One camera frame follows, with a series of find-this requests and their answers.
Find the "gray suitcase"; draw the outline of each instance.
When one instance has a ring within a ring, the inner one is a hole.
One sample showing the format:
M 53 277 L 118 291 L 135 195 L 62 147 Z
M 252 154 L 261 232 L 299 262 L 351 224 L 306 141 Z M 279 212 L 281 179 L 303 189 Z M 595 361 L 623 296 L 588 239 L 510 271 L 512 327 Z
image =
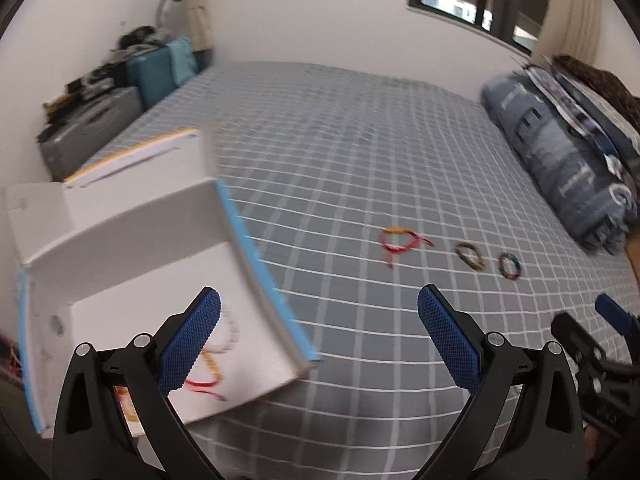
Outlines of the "gray suitcase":
M 134 87 L 115 89 L 78 108 L 52 136 L 40 142 L 53 180 L 61 182 L 74 174 L 141 114 Z

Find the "yellow tape edge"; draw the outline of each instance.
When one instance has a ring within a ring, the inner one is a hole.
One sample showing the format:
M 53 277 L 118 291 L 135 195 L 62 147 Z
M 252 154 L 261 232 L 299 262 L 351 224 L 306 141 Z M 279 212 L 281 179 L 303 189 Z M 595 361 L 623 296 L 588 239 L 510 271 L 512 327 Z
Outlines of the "yellow tape edge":
M 194 132 L 196 130 L 197 130 L 197 128 L 193 128 L 193 127 L 191 127 L 191 128 L 183 128 L 181 130 L 177 130 L 175 132 L 171 132 L 170 134 L 163 134 L 161 136 L 154 137 L 153 139 L 145 140 L 144 142 L 140 142 L 139 144 L 136 144 L 135 146 L 131 146 L 130 148 L 126 148 L 124 150 L 120 150 L 117 153 L 113 153 L 113 155 L 109 155 L 108 157 L 104 158 L 100 162 L 96 162 L 95 164 L 92 164 L 92 165 L 88 166 L 87 168 L 84 168 L 84 170 L 76 171 L 73 175 L 68 176 L 65 179 L 65 182 L 69 182 L 69 181 L 79 177 L 80 175 L 83 175 L 85 173 L 89 173 L 90 171 L 94 170 L 98 166 L 101 166 L 102 164 L 105 164 L 106 162 L 109 162 L 110 160 L 113 160 L 114 158 L 118 158 L 119 156 L 124 155 L 125 153 L 133 152 L 135 150 L 138 150 L 139 148 L 142 148 L 144 146 L 148 146 L 150 144 L 153 144 L 154 142 L 158 142 L 158 140 L 169 139 L 170 137 L 177 137 L 179 135 L 186 134 L 188 132 Z
M 392 226 L 392 227 L 385 227 L 384 229 L 382 229 L 382 231 L 388 235 L 401 235 L 408 232 L 409 229 L 405 227 Z

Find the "blue suitcase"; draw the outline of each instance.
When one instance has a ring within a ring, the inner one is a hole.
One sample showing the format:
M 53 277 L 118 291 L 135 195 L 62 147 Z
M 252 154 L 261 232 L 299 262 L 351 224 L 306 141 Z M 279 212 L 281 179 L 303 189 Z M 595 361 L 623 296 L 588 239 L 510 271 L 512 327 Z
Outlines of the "blue suitcase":
M 172 72 L 171 51 L 166 46 L 129 59 L 127 75 L 129 84 L 138 87 L 145 111 L 178 88 Z

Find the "white box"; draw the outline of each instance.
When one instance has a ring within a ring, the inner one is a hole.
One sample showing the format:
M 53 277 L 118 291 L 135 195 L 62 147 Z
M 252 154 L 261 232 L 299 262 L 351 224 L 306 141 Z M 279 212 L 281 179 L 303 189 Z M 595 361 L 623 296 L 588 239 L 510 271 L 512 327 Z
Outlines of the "white box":
M 77 173 L 27 184 L 5 200 L 23 271 L 19 345 L 31 416 L 52 437 L 74 348 L 119 348 L 155 333 L 203 286 L 222 316 L 189 379 L 169 395 L 185 422 L 255 399 L 319 357 L 275 290 L 221 180 L 213 135 L 158 137 Z M 125 414 L 142 434 L 135 414 Z

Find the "bracelet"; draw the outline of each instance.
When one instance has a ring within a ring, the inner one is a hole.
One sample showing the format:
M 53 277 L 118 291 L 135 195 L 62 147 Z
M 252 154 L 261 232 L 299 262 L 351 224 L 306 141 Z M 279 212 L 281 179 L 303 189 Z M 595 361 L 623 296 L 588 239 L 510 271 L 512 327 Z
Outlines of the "bracelet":
M 407 245 L 390 245 L 386 242 L 386 235 L 402 235 L 402 234 L 407 234 L 411 237 L 411 240 L 409 240 L 409 243 Z M 393 227 L 387 227 L 382 229 L 382 231 L 380 231 L 380 244 L 385 248 L 386 251 L 386 255 L 385 255 L 385 261 L 386 264 L 389 267 L 393 267 L 394 266 L 394 261 L 393 261 L 393 255 L 396 253 L 404 253 L 405 251 L 408 251 L 409 249 L 413 249 L 415 246 L 417 246 L 420 242 L 425 242 L 427 244 L 429 244 L 431 247 L 434 247 L 434 243 L 429 240 L 428 238 L 425 238 L 423 236 L 420 236 L 418 233 L 416 233 L 415 231 L 411 231 L 411 229 L 405 229 L 404 227 L 397 227 L 397 226 L 393 226 Z
M 511 260 L 516 267 L 516 272 L 511 274 L 504 269 L 504 261 Z M 517 280 L 522 275 L 522 265 L 519 259 L 511 253 L 501 253 L 498 257 L 498 271 L 506 280 Z
M 476 257 L 477 261 L 473 261 L 469 256 L 463 253 L 462 249 L 471 249 Z M 469 242 L 460 242 L 456 245 L 456 254 L 458 257 L 465 262 L 469 267 L 473 270 L 483 270 L 484 269 L 484 258 L 482 257 L 482 253 L 478 250 L 478 248 Z

